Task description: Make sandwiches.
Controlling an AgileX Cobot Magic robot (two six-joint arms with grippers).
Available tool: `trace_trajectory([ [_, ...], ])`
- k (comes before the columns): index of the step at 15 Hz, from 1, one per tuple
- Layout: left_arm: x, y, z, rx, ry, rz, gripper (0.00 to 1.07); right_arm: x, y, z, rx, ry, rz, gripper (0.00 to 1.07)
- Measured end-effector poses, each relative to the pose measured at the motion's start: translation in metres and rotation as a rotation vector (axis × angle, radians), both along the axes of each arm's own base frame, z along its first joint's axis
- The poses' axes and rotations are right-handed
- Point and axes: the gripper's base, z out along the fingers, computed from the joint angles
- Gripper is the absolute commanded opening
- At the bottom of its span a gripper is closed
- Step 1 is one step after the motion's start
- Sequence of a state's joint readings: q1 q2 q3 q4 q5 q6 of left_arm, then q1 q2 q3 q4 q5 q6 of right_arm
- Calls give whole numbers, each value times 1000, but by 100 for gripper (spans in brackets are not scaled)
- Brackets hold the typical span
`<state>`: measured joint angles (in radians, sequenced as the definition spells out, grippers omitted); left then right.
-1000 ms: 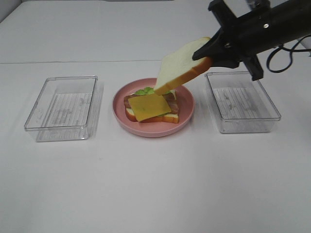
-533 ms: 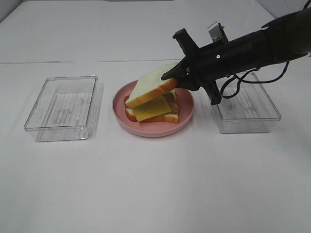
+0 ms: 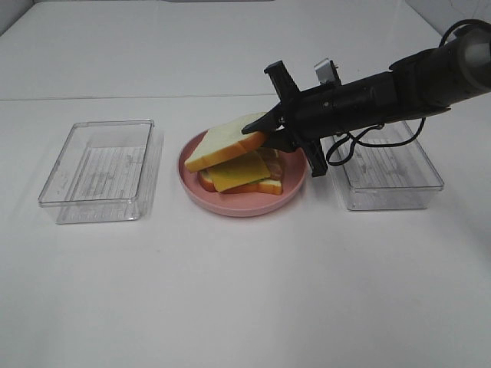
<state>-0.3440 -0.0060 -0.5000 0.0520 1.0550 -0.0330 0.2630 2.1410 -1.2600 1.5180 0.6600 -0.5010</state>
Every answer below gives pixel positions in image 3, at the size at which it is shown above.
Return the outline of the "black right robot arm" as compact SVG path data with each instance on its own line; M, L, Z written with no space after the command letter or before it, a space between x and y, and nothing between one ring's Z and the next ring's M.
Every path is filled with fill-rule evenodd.
M302 150L312 176L341 166L363 136L384 125L425 121L453 104L490 91L490 25L464 19L450 26L436 48L393 63L388 71L343 84L334 62L315 67L320 84L300 90L282 61L270 64L279 102L242 133L264 132L265 147Z

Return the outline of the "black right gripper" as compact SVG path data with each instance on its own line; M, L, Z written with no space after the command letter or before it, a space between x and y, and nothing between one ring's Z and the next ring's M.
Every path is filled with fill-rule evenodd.
M241 133L269 134L265 148L293 153L300 149L308 159L311 175L328 170L321 139L382 123L387 112L387 73L383 72L340 86L318 85L301 91L282 61L265 73L279 102L269 112L245 125Z

